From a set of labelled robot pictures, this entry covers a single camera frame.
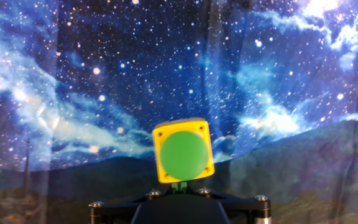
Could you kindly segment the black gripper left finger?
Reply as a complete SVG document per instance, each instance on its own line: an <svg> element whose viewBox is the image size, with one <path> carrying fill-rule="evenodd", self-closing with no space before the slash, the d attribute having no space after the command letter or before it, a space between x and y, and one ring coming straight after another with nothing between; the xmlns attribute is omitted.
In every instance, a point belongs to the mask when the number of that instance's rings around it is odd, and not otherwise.
<svg viewBox="0 0 358 224"><path fill-rule="evenodd" d="M88 205L89 208L89 224L102 224L102 223L114 223L118 222L118 217L124 217L127 215L133 215L137 211L140 205L145 202L149 202L153 199L158 199L163 196L179 193L180 183L170 184L168 189L161 192L156 189L152 189L149 193L131 200L129 202L117 203L117 204L105 204L102 201L91 202Z"/></svg>

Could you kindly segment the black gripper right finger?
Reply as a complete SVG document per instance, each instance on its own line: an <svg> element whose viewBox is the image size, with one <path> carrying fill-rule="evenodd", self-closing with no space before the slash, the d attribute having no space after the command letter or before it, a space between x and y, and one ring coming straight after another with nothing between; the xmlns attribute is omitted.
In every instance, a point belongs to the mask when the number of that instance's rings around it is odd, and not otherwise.
<svg viewBox="0 0 358 224"><path fill-rule="evenodd" d="M255 195L252 198L240 198L225 194L206 187L193 190L186 182L178 183L178 192L195 196L206 197L219 202L225 214L236 215L231 222L241 223L241 215L250 224L272 224L272 206L270 199L265 195Z"/></svg>

